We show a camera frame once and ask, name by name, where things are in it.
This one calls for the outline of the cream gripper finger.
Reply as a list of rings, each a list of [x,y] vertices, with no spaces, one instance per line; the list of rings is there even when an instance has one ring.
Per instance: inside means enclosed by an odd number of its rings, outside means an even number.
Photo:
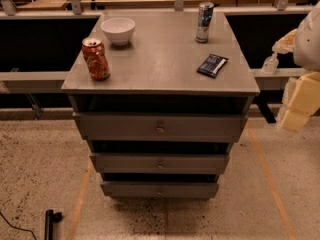
[[[289,52],[292,52],[294,50],[296,33],[297,30],[293,29],[278,41],[276,41],[272,47],[272,51],[277,54],[287,54]]]

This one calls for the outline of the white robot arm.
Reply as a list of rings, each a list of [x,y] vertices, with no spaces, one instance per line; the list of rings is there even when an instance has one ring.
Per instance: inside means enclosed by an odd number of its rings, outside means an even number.
[[[299,24],[279,39],[272,47],[276,53],[293,53],[294,63],[305,70],[295,81],[289,102],[280,112],[281,128],[288,131],[301,129],[320,108],[320,2]]]

